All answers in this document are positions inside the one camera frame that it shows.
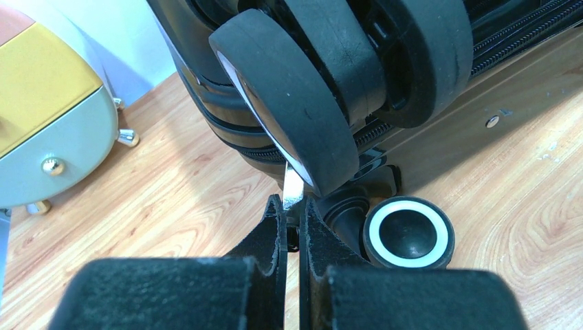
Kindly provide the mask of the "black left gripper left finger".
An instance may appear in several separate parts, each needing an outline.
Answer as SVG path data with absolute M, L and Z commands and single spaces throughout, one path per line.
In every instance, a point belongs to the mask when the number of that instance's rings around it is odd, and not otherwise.
M 50 329 L 282 329 L 287 253 L 278 195 L 226 255 L 101 258 L 72 278 Z

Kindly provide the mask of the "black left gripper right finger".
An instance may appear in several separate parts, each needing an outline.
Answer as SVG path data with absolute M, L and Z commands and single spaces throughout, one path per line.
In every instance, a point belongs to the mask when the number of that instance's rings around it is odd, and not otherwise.
M 306 198 L 299 216 L 301 329 L 526 329 L 500 276 L 467 269 L 372 266 Z

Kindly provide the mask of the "astronaut print suitcase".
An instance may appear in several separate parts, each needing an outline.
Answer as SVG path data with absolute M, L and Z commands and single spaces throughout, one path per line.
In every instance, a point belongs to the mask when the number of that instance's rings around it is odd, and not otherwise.
M 344 244 L 386 268 L 443 268 L 449 219 L 399 195 L 389 135 L 582 25 L 581 1 L 149 1 L 212 132 L 287 186 L 292 168 Z

